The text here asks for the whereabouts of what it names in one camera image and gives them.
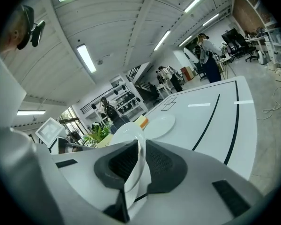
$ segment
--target computer monitor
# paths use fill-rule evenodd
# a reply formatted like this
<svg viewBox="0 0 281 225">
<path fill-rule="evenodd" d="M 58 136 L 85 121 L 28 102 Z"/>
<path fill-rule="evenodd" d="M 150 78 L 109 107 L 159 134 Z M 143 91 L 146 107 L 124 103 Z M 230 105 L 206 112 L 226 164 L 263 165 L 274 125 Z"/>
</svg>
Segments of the computer monitor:
<svg viewBox="0 0 281 225">
<path fill-rule="evenodd" d="M 224 39 L 224 41 L 227 44 L 229 44 L 229 43 L 232 43 L 234 40 L 237 39 L 237 34 L 238 34 L 238 32 L 236 31 L 235 28 L 233 28 L 230 31 L 228 31 L 225 34 L 223 34 L 222 38 Z"/>
</svg>

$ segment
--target woman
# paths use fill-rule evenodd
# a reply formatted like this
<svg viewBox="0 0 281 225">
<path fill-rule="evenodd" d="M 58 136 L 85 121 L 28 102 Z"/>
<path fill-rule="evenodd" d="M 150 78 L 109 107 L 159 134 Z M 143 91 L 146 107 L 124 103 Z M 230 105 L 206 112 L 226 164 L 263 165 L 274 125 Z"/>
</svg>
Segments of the woman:
<svg viewBox="0 0 281 225">
<path fill-rule="evenodd" d="M 182 91 L 182 87 L 179 84 L 178 79 L 176 78 L 175 74 L 172 72 L 174 69 L 172 69 L 170 66 L 167 66 L 166 68 L 163 66 L 160 66 L 158 68 L 159 72 L 163 73 L 163 77 L 166 79 L 168 78 L 170 80 L 170 82 L 173 84 L 176 92 L 181 92 Z"/>
<path fill-rule="evenodd" d="M 221 56 L 222 52 L 207 39 L 204 39 L 204 36 L 198 35 L 197 38 L 197 45 L 199 45 L 201 49 L 200 62 L 205 69 L 207 79 L 210 83 L 222 80 L 220 70 L 212 54 L 212 52 L 214 52 Z"/>
<path fill-rule="evenodd" d="M 110 105 L 110 102 L 108 102 L 105 97 L 101 98 L 101 102 L 104 107 L 104 113 L 113 123 L 113 125 L 111 125 L 112 134 L 115 134 L 116 131 L 125 123 L 130 122 L 126 116 L 120 114 L 114 106 Z"/>
</svg>

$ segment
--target window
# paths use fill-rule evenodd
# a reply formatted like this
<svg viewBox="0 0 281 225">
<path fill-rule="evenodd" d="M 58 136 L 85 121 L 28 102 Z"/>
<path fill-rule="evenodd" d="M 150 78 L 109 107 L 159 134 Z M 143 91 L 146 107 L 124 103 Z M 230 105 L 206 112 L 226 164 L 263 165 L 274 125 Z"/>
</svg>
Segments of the window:
<svg viewBox="0 0 281 225">
<path fill-rule="evenodd" d="M 83 136 L 87 134 L 87 130 L 79 121 L 73 109 L 69 107 L 66 109 L 62 115 L 59 117 L 59 123 L 64 125 L 66 129 L 70 132 L 77 132 L 81 139 L 78 141 L 79 144 L 84 144 Z"/>
</svg>

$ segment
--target potted plant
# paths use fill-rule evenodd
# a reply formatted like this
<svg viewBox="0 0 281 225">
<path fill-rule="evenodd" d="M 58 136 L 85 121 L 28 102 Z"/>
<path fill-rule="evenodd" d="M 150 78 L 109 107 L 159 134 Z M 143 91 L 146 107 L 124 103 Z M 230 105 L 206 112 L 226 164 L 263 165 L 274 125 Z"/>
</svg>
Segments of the potted plant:
<svg viewBox="0 0 281 225">
<path fill-rule="evenodd" d="M 105 147 L 111 141 L 112 134 L 110 133 L 110 125 L 102 125 L 100 123 L 93 123 L 91 133 L 84 138 L 86 140 L 85 146 L 101 148 Z"/>
</svg>

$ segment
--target cable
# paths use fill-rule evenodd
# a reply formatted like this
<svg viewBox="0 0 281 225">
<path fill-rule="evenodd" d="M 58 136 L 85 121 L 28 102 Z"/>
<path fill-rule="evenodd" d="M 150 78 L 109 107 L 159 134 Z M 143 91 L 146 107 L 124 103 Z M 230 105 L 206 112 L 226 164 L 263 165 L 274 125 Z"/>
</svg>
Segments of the cable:
<svg viewBox="0 0 281 225">
<path fill-rule="evenodd" d="M 281 88 L 281 87 L 278 87 L 278 88 L 275 89 L 275 91 L 274 91 L 274 93 L 273 93 L 273 95 L 272 95 L 273 100 L 274 100 L 275 92 L 276 92 L 279 88 Z M 257 118 L 257 120 L 265 120 L 265 119 L 268 119 L 268 118 L 270 118 L 270 117 L 272 116 L 273 111 L 276 111 L 276 110 L 278 110 L 278 109 L 281 108 L 280 103 L 278 103 L 276 100 L 274 100 L 274 102 L 275 102 L 276 104 L 275 104 L 275 106 L 274 106 L 273 108 L 271 108 L 271 109 L 263 109 L 263 110 L 262 110 L 262 112 L 265 113 L 265 114 L 267 114 L 267 113 L 269 113 L 269 112 L 271 112 L 271 114 L 270 114 L 268 117 L 266 117 L 266 118 L 262 118 L 262 119 Z"/>
</svg>

